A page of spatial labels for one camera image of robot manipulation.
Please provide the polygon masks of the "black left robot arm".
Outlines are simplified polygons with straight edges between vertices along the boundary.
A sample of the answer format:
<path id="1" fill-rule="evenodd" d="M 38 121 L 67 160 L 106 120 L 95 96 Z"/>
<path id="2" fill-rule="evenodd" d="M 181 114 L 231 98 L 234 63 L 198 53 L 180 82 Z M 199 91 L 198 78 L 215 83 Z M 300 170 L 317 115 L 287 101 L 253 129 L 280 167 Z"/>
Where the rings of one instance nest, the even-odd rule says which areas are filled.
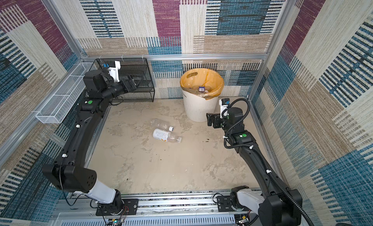
<path id="1" fill-rule="evenodd" d="M 74 128 L 53 163 L 43 165 L 42 173 L 63 194 L 80 192 L 95 200 L 98 216 L 123 214 L 120 191 L 99 181 L 97 173 L 85 167 L 85 159 L 95 131 L 112 100 L 136 90 L 137 85 L 130 76 L 119 80 L 101 70 L 86 72 L 83 82 L 85 89 Z"/>

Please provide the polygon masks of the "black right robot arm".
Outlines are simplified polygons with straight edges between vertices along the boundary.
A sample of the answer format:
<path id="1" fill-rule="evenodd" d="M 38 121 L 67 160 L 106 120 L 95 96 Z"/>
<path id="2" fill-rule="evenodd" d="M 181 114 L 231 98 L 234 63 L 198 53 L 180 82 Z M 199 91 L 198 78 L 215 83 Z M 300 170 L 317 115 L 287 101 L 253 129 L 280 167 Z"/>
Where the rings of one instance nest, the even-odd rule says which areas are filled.
<path id="1" fill-rule="evenodd" d="M 247 186 L 231 190 L 231 208 L 249 209 L 264 226 L 298 226 L 301 224 L 302 196 L 297 190 L 290 190 L 278 177 L 261 153 L 256 140 L 244 127 L 248 113 L 240 108 L 225 110 L 226 116 L 207 114 L 207 124 L 224 130 L 224 147 L 234 149 L 246 162 L 257 180 L 261 194 L 254 193 Z"/>

